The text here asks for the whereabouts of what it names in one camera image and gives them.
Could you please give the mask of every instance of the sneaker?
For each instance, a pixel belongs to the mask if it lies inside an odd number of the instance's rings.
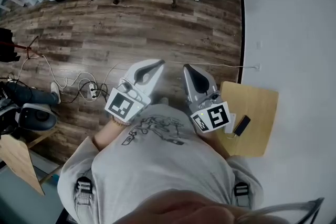
[[[169,105],[169,99],[168,99],[168,97],[162,97],[162,98],[159,100],[158,104]]]
[[[54,92],[58,96],[58,103],[57,104],[61,104],[61,95],[59,93],[58,86],[55,82],[51,83],[50,89],[51,89],[51,92]]]

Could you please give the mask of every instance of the bracelet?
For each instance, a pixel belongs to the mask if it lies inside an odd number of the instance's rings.
[[[119,120],[118,118],[115,118],[114,116],[112,116],[111,119],[116,125],[119,125],[119,126],[125,127],[125,126],[130,126],[131,125],[131,123],[125,123],[125,122]]]

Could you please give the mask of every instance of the gray t-shirt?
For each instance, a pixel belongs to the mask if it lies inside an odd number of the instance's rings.
[[[76,191],[81,176],[92,180],[88,203]],[[158,104],[101,152],[86,138],[64,165],[58,193],[77,222],[112,224],[169,189],[191,190],[234,205],[238,182],[249,185],[251,207],[261,203],[262,188],[243,158],[224,160],[195,134],[186,114]]]

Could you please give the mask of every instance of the jeans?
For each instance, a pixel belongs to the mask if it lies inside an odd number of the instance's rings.
[[[17,83],[10,82],[7,84],[12,92],[14,92],[15,101],[17,105],[22,106],[25,103],[30,104],[48,104],[57,105],[58,96],[54,92],[42,92],[36,89],[27,88],[26,86],[21,86]]]

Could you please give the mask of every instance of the graphic print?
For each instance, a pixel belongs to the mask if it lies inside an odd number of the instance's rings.
[[[223,105],[216,106],[213,109],[209,109],[208,115],[213,128],[217,128],[229,122],[229,119],[226,116]]]
[[[131,110],[133,103],[134,102],[132,100],[128,99],[120,93],[117,93],[109,106],[109,110],[113,111],[122,119],[125,119],[126,115]]]
[[[203,131],[207,131],[209,130],[209,128],[205,125],[204,121],[202,121],[202,119],[198,116],[198,115],[195,115],[193,117],[193,120],[197,123],[198,127]]]
[[[162,140],[181,146],[184,142],[179,140],[179,138],[186,138],[180,136],[179,127],[181,126],[184,125],[177,119],[154,115],[142,119],[140,123],[129,132],[129,136],[122,142],[122,145],[129,145],[138,134],[146,135],[148,132],[153,132]]]

